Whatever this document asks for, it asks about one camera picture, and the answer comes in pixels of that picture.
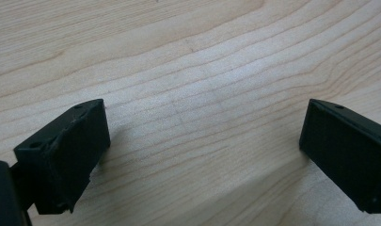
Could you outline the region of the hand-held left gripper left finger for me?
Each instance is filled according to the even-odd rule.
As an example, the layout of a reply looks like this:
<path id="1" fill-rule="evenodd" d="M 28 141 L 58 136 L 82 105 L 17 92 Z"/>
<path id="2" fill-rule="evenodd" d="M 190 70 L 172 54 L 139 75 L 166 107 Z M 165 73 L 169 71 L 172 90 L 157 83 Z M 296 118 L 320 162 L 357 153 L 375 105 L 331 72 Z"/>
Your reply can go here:
<path id="1" fill-rule="evenodd" d="M 14 148 L 13 175 L 23 208 L 42 215 L 72 211 L 110 146 L 102 99 L 71 107 Z"/>

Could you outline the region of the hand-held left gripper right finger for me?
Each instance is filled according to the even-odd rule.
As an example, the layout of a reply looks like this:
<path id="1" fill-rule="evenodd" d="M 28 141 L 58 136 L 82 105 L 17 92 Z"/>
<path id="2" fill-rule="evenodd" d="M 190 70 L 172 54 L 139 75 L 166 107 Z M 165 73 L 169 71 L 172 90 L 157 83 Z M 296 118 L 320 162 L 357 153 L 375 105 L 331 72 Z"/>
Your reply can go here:
<path id="1" fill-rule="evenodd" d="M 381 124 L 311 99 L 299 149 L 363 212 L 381 214 Z"/>

